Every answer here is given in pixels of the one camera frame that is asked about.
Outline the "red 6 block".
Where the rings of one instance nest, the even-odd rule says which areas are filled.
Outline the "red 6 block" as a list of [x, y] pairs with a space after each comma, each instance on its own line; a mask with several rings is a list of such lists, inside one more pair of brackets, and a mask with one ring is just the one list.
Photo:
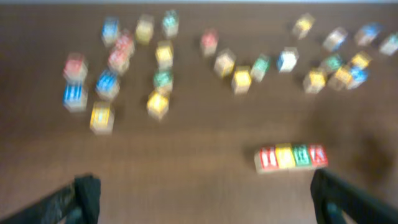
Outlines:
[[124, 75], [129, 68], [129, 54], [124, 50], [114, 49], [108, 58], [109, 69], [118, 75]]

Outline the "red I block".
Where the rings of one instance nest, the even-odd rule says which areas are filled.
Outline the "red I block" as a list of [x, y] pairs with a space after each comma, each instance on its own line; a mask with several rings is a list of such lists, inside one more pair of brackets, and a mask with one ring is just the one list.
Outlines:
[[267, 146], [258, 150], [254, 155], [254, 163], [258, 174], [279, 170], [275, 147]]

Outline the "red a block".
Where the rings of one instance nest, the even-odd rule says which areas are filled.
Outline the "red a block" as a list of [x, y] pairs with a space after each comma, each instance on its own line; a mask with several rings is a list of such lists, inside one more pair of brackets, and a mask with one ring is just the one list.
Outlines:
[[135, 45], [132, 33], [124, 29], [121, 31], [119, 37], [115, 41], [114, 50], [122, 50], [127, 53], [129, 57], [134, 54]]
[[324, 150], [324, 147], [319, 144], [310, 144], [308, 146], [308, 151], [310, 153], [310, 159], [312, 166], [314, 167], [327, 167], [328, 157]]

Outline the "yellow block by R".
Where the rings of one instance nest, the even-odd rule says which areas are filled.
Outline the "yellow block by R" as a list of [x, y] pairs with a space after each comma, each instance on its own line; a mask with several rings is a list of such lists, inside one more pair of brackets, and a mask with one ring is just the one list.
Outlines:
[[340, 91], [346, 88], [352, 79], [353, 76], [350, 72], [350, 67], [348, 65], [344, 65], [329, 78], [327, 85], [336, 91]]

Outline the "blue H block left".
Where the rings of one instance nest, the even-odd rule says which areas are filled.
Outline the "blue H block left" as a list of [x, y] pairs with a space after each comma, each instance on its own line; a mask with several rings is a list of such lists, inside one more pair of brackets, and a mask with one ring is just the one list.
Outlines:
[[69, 112], [86, 110], [88, 92], [82, 82], [67, 83], [63, 93], [63, 105]]

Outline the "yellow block bottom left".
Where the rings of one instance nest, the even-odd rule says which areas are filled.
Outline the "yellow block bottom left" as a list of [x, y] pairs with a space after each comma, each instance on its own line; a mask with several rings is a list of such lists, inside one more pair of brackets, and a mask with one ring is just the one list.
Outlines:
[[90, 129], [95, 134], [111, 134], [113, 131], [114, 113], [111, 103], [95, 102], [91, 112]]

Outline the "red M block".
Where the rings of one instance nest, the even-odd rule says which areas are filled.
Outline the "red M block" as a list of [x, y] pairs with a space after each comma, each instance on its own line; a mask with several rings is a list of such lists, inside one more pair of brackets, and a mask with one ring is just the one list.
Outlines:
[[68, 82], [84, 82], [88, 73], [86, 57], [77, 52], [68, 55], [63, 69], [63, 76]]

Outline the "blue picture block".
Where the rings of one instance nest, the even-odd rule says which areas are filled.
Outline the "blue picture block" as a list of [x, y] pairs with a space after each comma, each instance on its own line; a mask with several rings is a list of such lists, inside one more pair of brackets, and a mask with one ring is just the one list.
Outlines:
[[353, 89], [359, 87], [368, 79], [369, 72], [364, 68], [352, 67], [350, 70], [352, 76], [351, 81], [347, 85], [347, 89]]

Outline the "plain wooden block left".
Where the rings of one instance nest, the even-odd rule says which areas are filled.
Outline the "plain wooden block left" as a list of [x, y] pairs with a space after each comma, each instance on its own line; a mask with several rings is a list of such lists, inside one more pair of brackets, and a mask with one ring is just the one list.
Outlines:
[[154, 16], [143, 14], [136, 26], [136, 40], [138, 43], [148, 45], [154, 33]]

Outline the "green L block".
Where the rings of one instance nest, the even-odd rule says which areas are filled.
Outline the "green L block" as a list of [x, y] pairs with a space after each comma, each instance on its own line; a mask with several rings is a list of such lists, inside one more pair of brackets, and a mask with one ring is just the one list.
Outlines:
[[178, 34], [179, 16], [175, 10], [165, 12], [162, 19], [162, 30], [167, 39], [171, 39]]

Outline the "yellow C block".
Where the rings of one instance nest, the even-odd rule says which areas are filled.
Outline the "yellow C block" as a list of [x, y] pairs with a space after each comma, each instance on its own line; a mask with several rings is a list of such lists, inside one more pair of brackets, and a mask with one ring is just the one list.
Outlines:
[[295, 167], [295, 159], [291, 144], [276, 144], [275, 154], [280, 169], [291, 169]]

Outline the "yellow S block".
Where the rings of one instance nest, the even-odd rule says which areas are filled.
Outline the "yellow S block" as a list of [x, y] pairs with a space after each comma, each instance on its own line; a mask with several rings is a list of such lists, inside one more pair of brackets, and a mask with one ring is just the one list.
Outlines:
[[238, 66], [233, 74], [233, 79], [231, 81], [231, 86], [234, 94], [247, 93], [251, 83], [252, 78], [250, 76], [249, 66]]

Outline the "green r block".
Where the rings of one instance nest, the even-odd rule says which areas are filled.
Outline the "green r block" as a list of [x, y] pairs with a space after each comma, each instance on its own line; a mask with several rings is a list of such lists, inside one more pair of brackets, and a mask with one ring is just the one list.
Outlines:
[[297, 167], [310, 167], [312, 166], [308, 147], [305, 144], [293, 145], [292, 152]]
[[327, 74], [331, 74], [337, 71], [342, 65], [344, 61], [340, 54], [333, 54], [322, 61], [320, 64], [320, 68]]

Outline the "plain wooden block centre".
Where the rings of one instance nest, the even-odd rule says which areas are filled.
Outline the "plain wooden block centre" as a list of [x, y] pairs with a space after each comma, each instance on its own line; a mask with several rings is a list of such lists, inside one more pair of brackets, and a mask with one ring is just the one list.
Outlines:
[[235, 62], [235, 54], [230, 49], [224, 49], [216, 57], [214, 71], [219, 77], [226, 77], [233, 71]]

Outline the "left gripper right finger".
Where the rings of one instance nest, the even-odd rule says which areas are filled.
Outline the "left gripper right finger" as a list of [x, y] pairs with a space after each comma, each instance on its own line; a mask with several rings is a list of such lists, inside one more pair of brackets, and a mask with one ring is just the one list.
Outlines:
[[347, 214], [356, 223], [397, 224], [397, 210], [343, 181], [327, 169], [317, 169], [310, 185], [318, 223], [345, 223]]

